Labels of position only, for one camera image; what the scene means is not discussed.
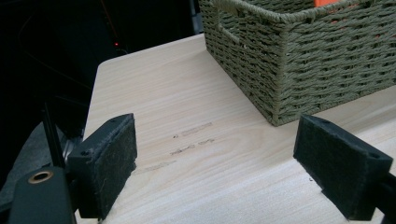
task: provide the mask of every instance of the light wood surface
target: light wood surface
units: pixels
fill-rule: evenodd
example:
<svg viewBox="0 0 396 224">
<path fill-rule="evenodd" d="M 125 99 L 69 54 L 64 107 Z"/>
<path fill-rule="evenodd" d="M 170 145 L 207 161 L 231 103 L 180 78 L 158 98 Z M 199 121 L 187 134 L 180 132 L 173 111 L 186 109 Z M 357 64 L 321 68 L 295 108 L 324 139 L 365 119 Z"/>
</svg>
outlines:
<svg viewBox="0 0 396 224">
<path fill-rule="evenodd" d="M 315 116 L 395 158 L 395 96 L 396 86 Z M 104 223 L 360 223 L 292 157 L 298 121 L 271 126 L 202 35 L 99 66 L 84 137 L 126 113 L 135 116 L 137 169 Z"/>
</svg>

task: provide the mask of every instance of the wooden tabletop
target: wooden tabletop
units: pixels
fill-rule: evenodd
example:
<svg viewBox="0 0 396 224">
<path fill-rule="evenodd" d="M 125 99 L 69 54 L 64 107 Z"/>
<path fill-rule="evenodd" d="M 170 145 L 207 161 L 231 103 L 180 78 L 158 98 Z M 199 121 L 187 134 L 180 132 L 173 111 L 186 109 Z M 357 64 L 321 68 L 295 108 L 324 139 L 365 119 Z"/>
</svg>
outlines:
<svg viewBox="0 0 396 224">
<path fill-rule="evenodd" d="M 393 86 L 315 116 L 396 158 L 395 96 Z M 99 66 L 84 137 L 126 113 L 137 168 L 104 223 L 358 223 L 292 157 L 298 121 L 269 124 L 203 35 Z M 372 223 L 382 216 L 376 210 Z"/>
</svg>

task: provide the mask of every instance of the black cable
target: black cable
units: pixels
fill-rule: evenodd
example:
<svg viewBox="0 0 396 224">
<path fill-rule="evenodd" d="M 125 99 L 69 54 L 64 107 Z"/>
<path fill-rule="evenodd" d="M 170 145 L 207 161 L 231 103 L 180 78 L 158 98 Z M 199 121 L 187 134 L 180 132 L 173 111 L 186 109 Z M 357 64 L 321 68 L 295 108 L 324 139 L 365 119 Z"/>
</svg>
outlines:
<svg viewBox="0 0 396 224">
<path fill-rule="evenodd" d="M 39 60 L 36 56 L 34 56 L 34 55 L 31 54 L 29 51 L 27 51 L 26 49 L 24 49 L 23 44 L 22 44 L 22 42 L 21 42 L 21 34 L 22 34 L 24 28 L 26 27 L 26 25 L 29 23 L 29 21 L 33 18 L 34 15 L 35 15 L 35 12 L 34 12 L 31 16 L 29 16 L 29 18 L 28 18 L 28 19 L 26 20 L 26 22 L 22 25 L 21 29 L 20 29 L 19 32 L 18 32 L 18 43 L 20 44 L 20 48 L 22 49 L 22 51 L 23 51 L 24 53 L 26 53 L 29 57 L 31 57 L 32 59 L 34 59 L 35 61 L 37 61 L 38 63 L 40 63 L 41 65 L 47 67 L 47 68 L 48 68 L 49 70 L 51 70 L 52 72 L 54 72 L 54 73 L 56 73 L 56 74 L 58 74 L 58 75 L 60 75 L 60 76 L 62 76 L 62 77 L 64 77 L 64 78 L 66 78 L 66 79 L 69 79 L 69 80 L 71 80 L 71 81 L 77 83 L 78 85 L 80 85 L 80 86 L 82 86 L 82 87 L 84 87 L 84 88 L 86 88 L 86 89 L 92 91 L 92 88 L 91 88 L 90 86 L 88 86 L 88 85 L 86 85 L 86 84 L 84 84 L 84 83 L 82 83 L 82 82 L 80 82 L 80 81 L 78 81 L 78 80 L 75 80 L 74 78 L 72 78 L 72 77 L 66 75 L 65 73 L 62 73 L 62 72 L 58 71 L 57 69 L 55 69 L 55 68 L 53 68 L 52 66 L 50 66 L 50 65 L 48 65 L 48 64 L 46 64 L 46 63 L 44 63 L 44 62 L 42 62 L 42 61 Z"/>
</svg>

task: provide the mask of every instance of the basket rim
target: basket rim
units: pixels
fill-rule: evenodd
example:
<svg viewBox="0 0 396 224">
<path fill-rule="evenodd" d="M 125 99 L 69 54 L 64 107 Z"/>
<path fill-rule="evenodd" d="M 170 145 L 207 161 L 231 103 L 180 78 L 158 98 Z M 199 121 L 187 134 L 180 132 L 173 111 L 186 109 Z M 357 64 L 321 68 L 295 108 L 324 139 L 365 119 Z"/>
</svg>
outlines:
<svg viewBox="0 0 396 224">
<path fill-rule="evenodd" d="M 329 14 L 329 11 L 350 7 L 356 4 L 376 2 L 378 0 L 340 0 L 339 2 L 332 3 L 323 7 L 312 7 L 294 13 L 279 13 L 257 7 L 251 3 L 243 0 L 208 0 L 214 7 L 223 11 L 238 15 L 240 11 L 246 10 L 259 16 L 276 22 L 293 23 L 296 21 L 304 21 L 306 19 L 314 20 L 318 15 Z"/>
</svg>

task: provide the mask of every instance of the woven basket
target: woven basket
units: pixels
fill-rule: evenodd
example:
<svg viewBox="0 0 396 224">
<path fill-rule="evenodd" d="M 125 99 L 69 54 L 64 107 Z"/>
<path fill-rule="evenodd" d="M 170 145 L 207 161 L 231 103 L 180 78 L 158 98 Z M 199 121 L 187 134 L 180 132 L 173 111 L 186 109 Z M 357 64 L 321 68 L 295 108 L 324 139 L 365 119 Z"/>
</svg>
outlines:
<svg viewBox="0 0 396 224">
<path fill-rule="evenodd" d="M 207 50 L 275 126 L 396 83 L 396 1 L 200 0 Z"/>
</svg>

